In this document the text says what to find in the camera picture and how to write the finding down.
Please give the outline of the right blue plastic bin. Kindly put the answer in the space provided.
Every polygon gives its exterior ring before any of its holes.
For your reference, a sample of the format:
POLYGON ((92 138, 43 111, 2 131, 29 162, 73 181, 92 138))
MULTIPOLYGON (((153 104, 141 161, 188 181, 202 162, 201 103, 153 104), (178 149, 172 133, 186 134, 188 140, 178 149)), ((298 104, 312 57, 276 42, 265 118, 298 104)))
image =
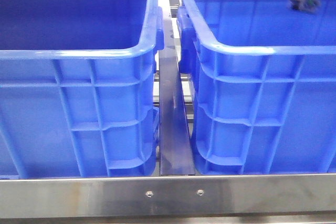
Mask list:
POLYGON ((183 0, 203 175, 335 172, 335 0, 183 0))

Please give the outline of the blue plastic bin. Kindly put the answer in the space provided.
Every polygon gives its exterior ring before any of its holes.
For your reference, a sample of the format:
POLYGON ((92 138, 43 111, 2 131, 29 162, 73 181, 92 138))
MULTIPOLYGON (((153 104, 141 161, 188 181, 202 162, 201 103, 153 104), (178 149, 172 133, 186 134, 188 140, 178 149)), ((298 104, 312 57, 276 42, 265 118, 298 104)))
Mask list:
POLYGON ((1 179, 149 176, 158 0, 1 0, 1 179))
POLYGON ((335 0, 183 0, 203 175, 335 172, 335 0))

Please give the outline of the steel divider bar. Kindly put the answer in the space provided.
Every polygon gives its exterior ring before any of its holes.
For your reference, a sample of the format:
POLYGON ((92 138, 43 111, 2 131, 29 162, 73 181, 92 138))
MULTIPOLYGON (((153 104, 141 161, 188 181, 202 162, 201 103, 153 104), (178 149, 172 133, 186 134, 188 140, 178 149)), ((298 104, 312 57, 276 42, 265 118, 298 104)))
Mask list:
POLYGON ((171 8, 163 7, 164 49, 159 53, 160 175, 195 175, 171 8))

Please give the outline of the left blue plastic bin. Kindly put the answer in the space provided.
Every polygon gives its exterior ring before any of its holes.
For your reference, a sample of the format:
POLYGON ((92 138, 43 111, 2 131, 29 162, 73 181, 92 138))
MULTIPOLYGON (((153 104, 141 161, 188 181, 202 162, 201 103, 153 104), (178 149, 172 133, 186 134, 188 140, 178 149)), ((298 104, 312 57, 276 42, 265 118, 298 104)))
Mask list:
POLYGON ((1 179, 149 176, 158 0, 1 0, 1 179))

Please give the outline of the steel front rail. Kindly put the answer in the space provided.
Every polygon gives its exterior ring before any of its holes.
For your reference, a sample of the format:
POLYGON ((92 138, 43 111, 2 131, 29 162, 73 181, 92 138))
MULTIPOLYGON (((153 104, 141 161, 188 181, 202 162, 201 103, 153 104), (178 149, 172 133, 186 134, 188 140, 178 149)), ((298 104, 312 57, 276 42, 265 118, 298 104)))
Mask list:
POLYGON ((334 211, 335 174, 1 181, 4 219, 334 211))

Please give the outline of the right rail screw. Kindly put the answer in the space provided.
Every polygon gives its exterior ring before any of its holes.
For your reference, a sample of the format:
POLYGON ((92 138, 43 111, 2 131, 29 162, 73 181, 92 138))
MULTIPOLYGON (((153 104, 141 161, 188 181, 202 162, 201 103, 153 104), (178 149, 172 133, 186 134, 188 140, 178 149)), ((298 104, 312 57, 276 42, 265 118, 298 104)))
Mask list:
POLYGON ((204 190, 202 190, 202 189, 198 189, 197 192, 196 192, 196 194, 197 194, 198 196, 202 197, 202 196, 204 195, 204 190))

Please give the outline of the rail screw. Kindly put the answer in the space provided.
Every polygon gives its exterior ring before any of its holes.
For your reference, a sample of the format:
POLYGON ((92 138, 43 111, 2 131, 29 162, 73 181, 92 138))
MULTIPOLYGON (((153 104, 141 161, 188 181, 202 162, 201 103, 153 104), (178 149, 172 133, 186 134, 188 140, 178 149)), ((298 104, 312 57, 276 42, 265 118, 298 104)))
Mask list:
POLYGON ((151 198, 153 195, 154 195, 154 193, 153 193, 153 191, 147 191, 146 193, 145 193, 145 195, 147 196, 147 197, 149 197, 149 198, 151 198))
POLYGON ((204 190, 202 190, 202 189, 198 189, 197 192, 196 192, 196 194, 197 194, 198 196, 202 197, 202 196, 204 195, 204 190))

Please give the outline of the left rail screw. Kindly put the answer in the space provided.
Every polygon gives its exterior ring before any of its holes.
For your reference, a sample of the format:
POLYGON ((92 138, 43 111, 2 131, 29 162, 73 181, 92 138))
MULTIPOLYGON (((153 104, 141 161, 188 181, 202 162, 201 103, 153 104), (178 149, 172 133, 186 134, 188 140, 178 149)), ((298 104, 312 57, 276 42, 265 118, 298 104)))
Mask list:
POLYGON ((147 191, 146 193, 145 193, 145 195, 147 196, 147 197, 149 197, 149 198, 151 198, 153 195, 154 195, 154 193, 153 193, 153 191, 147 191))

